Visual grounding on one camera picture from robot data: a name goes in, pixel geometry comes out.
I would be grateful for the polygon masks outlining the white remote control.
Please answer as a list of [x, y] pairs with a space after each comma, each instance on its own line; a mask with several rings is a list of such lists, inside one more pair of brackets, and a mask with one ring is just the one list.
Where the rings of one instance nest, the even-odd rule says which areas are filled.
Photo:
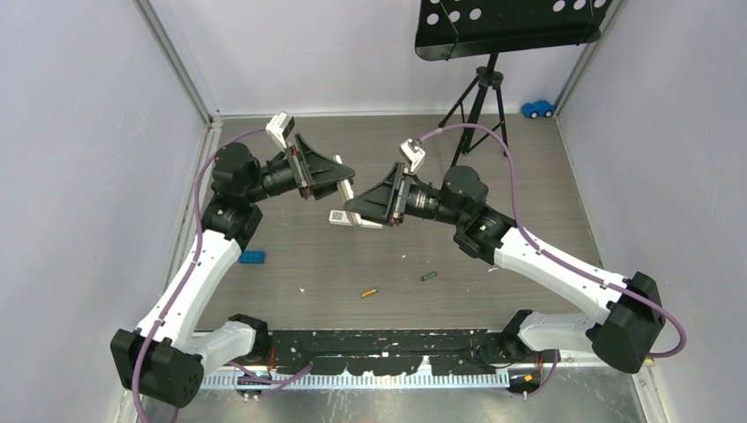
[[338, 182], [337, 191], [340, 193], [343, 199], [343, 204], [351, 200], [354, 197], [352, 187], [351, 187], [351, 179], [348, 178], [348, 179]]
[[382, 224], [362, 219], [357, 213], [339, 210], [332, 210], [329, 213], [329, 223], [336, 226], [361, 227], [366, 229], [383, 228]]

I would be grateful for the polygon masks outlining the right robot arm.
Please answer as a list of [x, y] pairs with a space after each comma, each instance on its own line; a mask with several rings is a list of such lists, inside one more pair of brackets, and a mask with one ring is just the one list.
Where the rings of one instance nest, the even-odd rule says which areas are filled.
[[518, 311], [499, 335], [514, 361], [534, 353], [593, 353], [610, 367], [636, 374], [665, 324], [656, 282], [642, 272], [627, 278], [605, 271], [536, 238], [486, 203], [489, 190], [471, 167], [451, 167], [439, 188], [395, 163], [388, 175], [344, 209], [384, 226], [407, 216], [454, 227], [467, 256], [513, 271], [571, 302], [576, 314]]

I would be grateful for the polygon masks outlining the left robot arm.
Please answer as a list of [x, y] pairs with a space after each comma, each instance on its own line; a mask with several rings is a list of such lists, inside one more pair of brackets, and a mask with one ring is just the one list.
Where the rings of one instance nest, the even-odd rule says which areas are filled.
[[319, 200], [355, 175], [300, 134], [265, 163], [234, 141], [220, 147], [206, 167], [213, 196], [206, 207], [195, 207], [196, 236], [185, 261], [137, 327], [118, 330], [110, 343], [117, 374], [140, 413], [145, 397], [180, 410], [196, 396], [206, 375], [239, 358], [258, 365], [269, 357], [270, 335], [263, 320], [233, 315], [201, 337], [195, 334], [196, 325], [259, 227], [260, 202], [290, 191]]

